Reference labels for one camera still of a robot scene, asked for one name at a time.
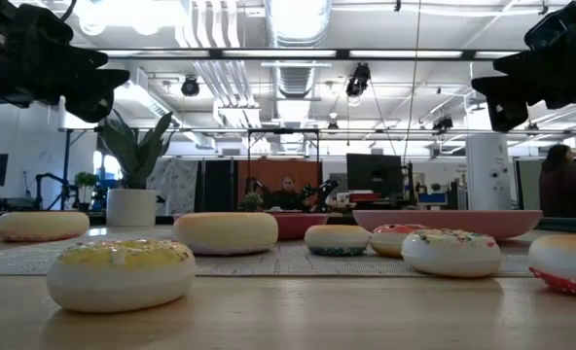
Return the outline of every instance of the donut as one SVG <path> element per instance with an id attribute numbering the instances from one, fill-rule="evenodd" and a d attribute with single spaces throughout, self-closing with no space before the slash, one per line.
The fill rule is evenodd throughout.
<path id="1" fill-rule="evenodd" d="M 422 225 L 382 225 L 373 231 L 370 246 L 380 255 L 388 258 L 403 258 L 401 249 L 403 241 L 417 229 L 425 229 Z"/>
<path id="2" fill-rule="evenodd" d="M 173 236 L 196 255 L 264 252 L 277 242 L 275 218 L 266 213 L 195 213 L 178 218 Z"/>
<path id="3" fill-rule="evenodd" d="M 403 242 L 402 255 L 415 270 L 448 277 L 484 277 L 502 261 L 493 237 L 456 229 L 419 229 Z"/>
<path id="4" fill-rule="evenodd" d="M 80 312 L 122 312 L 160 305 L 185 295 L 195 258 L 169 240 L 78 243 L 61 253 L 46 276 L 51 298 Z"/>
<path id="5" fill-rule="evenodd" d="M 0 237 L 6 241 L 43 242 L 78 237 L 90 228 L 81 212 L 14 212 L 0 217 Z"/>
<path id="6" fill-rule="evenodd" d="M 541 237 L 528 251 L 530 271 L 550 288 L 576 295 L 576 234 Z"/>
<path id="7" fill-rule="evenodd" d="M 306 245 L 312 254 L 346 257 L 364 254 L 370 234 L 359 226 L 317 225 L 307 229 Z"/>

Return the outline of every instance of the black monitor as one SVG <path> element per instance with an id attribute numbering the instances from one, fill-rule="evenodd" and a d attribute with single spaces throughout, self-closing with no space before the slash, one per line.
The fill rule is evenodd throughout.
<path id="1" fill-rule="evenodd" d="M 404 194 L 402 160 L 398 156 L 346 155 L 346 172 L 350 191 L 370 190 L 381 198 Z"/>

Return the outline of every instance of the pink bowl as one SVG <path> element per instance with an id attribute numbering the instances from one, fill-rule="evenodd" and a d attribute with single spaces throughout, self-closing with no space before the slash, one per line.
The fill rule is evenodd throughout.
<path id="1" fill-rule="evenodd" d="M 370 232 L 381 225 L 419 224 L 484 233 L 495 239 L 531 231 L 542 215 L 540 210 L 353 210 L 357 224 Z"/>
<path id="2" fill-rule="evenodd" d="M 327 214 L 273 213 L 279 227 L 278 240 L 304 239 L 308 228 L 327 224 Z"/>

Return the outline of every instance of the table surface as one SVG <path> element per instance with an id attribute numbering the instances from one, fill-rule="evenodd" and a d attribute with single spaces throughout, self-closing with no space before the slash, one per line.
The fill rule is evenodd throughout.
<path id="1" fill-rule="evenodd" d="M 359 348 L 576 349 L 576 297 L 533 278 L 199 277 L 172 303 L 86 315 L 43 276 L 0 276 L 0 349 Z"/>

